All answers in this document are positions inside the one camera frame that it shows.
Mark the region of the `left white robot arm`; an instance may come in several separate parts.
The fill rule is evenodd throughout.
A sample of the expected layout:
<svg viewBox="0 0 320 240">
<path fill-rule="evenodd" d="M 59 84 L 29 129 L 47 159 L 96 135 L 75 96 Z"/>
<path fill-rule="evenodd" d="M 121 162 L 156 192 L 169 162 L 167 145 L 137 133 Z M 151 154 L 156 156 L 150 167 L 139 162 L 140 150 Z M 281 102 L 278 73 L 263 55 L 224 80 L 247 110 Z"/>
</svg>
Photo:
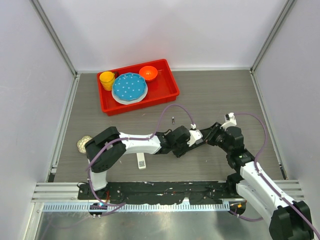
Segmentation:
<svg viewBox="0 0 320 240">
<path fill-rule="evenodd" d="M 148 135 L 132 135 L 119 132 L 112 126 L 84 144 L 89 162 L 88 176 L 91 186 L 89 194 L 100 200 L 107 192 L 107 171 L 124 155 L 165 155 L 172 152 L 176 157 L 185 154 L 202 133 L 192 125 L 191 129 L 180 126 L 175 130 Z"/>
</svg>

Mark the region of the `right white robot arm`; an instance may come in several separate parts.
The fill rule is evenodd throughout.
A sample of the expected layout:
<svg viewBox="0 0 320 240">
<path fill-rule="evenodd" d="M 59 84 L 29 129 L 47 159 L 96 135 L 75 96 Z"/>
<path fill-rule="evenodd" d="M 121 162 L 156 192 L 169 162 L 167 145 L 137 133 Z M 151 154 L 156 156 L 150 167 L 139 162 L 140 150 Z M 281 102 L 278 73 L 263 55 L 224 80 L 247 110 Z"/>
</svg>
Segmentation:
<svg viewBox="0 0 320 240">
<path fill-rule="evenodd" d="M 312 240 L 320 233 L 312 224 L 311 211 L 304 201 L 296 201 L 262 169 L 257 156 L 244 144 L 239 127 L 223 128 L 219 123 L 201 130 L 202 139 L 226 152 L 229 166 L 236 171 L 226 184 L 226 193 L 245 198 L 268 224 L 274 240 Z"/>
</svg>

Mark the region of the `black remote control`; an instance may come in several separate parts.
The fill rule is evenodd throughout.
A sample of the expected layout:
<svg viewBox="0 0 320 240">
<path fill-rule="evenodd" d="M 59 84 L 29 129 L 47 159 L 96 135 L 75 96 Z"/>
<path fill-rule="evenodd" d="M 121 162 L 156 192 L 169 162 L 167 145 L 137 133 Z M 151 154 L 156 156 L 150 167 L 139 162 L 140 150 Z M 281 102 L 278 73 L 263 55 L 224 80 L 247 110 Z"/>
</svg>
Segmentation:
<svg viewBox="0 0 320 240">
<path fill-rule="evenodd" d="M 197 148 L 197 147 L 199 147 L 199 146 L 201 146 L 201 145 L 203 145 L 205 143 L 206 143 L 205 141 L 203 141 L 202 139 L 199 139 L 192 145 L 192 147 L 193 148 Z"/>
</svg>

